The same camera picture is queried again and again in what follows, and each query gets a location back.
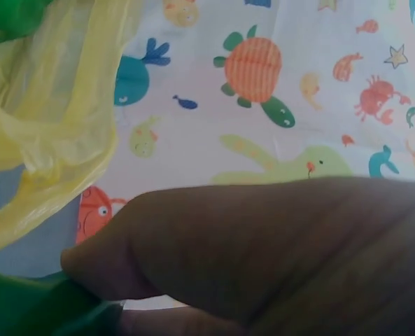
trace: green plastic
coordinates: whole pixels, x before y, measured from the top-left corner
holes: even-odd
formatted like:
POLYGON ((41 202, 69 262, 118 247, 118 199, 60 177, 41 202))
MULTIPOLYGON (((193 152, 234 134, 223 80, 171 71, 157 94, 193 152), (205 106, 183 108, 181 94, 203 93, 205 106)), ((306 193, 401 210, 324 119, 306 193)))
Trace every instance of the green plastic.
POLYGON ((33 34, 52 0, 0 0, 0 43, 33 34))
POLYGON ((0 335, 113 335, 122 312, 59 272, 39 279, 0 275, 0 335))

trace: starfish print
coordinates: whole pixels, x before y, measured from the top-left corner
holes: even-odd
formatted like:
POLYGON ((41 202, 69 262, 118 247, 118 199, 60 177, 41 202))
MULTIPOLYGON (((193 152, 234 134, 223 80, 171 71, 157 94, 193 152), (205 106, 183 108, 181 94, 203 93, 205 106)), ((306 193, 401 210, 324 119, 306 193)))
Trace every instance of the starfish print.
POLYGON ((337 0, 319 0, 318 11, 324 8, 330 8, 332 11, 336 11, 337 0))
POLYGON ((405 56, 405 45, 402 45, 398 50, 391 46, 390 52, 391 57, 384 61, 384 63, 391 63, 394 69, 398 68, 401 64, 408 63, 408 59, 405 56))

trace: cartoon eye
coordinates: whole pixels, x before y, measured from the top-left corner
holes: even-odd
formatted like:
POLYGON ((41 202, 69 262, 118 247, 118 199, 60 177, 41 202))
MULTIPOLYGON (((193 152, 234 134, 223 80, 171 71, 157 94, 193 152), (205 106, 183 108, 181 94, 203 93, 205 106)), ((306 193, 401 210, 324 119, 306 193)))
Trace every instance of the cartoon eye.
POLYGON ((108 208, 106 208, 105 206, 99 207, 98 214, 102 217, 106 216, 108 214, 108 208))

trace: orange shrimp print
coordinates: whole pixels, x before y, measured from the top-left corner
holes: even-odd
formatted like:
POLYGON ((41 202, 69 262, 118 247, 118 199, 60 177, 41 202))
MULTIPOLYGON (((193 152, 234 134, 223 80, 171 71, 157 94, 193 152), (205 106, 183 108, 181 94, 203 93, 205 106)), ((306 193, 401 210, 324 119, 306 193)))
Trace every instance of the orange shrimp print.
POLYGON ((125 205, 126 203, 123 198, 109 199, 102 189, 94 185, 83 191, 78 214, 76 243, 79 244, 95 235, 112 219, 113 204, 125 205))
POLYGON ((340 82, 348 82, 350 75, 353 73, 353 61, 362 60, 363 56, 359 52, 352 55, 347 55, 336 62, 333 68, 333 77, 340 82))
POLYGON ((366 32, 366 33, 376 33, 378 31, 378 22, 375 20, 368 20, 363 23, 362 26, 356 27, 356 33, 359 34, 360 32, 366 32))

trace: yellow plastic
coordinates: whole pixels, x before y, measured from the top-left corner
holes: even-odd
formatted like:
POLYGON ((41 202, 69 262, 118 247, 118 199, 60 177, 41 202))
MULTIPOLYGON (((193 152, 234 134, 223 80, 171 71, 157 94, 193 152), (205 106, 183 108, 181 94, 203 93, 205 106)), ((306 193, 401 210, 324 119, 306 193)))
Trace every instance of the yellow plastic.
POLYGON ((115 74, 141 0, 59 0, 34 36, 0 44, 0 171, 24 164, 0 210, 0 249, 59 211, 116 145, 115 74))

